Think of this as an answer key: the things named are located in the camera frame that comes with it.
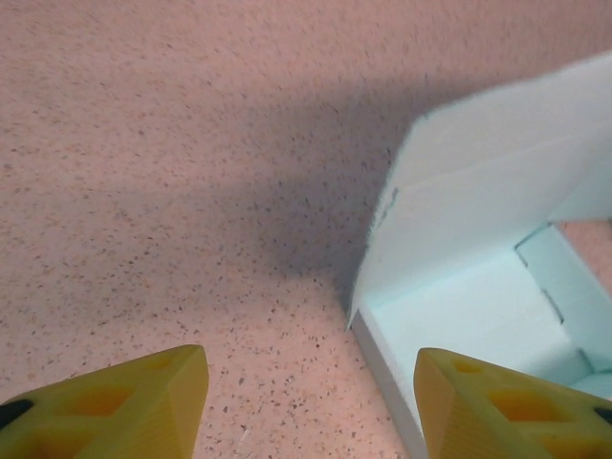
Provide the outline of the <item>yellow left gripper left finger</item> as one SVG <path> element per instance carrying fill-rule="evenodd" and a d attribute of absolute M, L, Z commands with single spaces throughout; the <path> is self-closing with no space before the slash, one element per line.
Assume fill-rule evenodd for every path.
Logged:
<path fill-rule="evenodd" d="M 208 393 L 188 344 L 46 385 L 1 404 L 4 458 L 190 458 Z"/>

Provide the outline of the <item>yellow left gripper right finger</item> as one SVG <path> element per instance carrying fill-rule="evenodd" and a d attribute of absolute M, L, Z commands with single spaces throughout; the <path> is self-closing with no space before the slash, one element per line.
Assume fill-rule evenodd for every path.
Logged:
<path fill-rule="evenodd" d="M 440 348 L 419 351 L 414 393 L 430 458 L 608 458 L 611 403 Z"/>

